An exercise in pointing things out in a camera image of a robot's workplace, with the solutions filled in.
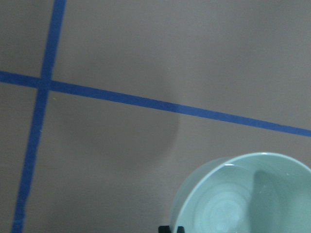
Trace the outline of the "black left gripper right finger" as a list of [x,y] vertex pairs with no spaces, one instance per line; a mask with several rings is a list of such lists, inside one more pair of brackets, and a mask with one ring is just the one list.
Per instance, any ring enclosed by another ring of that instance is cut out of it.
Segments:
[[183,226],[178,226],[177,233],[185,233],[185,229]]

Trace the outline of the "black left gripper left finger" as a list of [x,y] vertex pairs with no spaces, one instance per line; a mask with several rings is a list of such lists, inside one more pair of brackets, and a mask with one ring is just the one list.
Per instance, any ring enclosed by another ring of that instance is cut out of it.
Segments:
[[158,233],[170,233],[170,227],[169,226],[159,226],[158,227]]

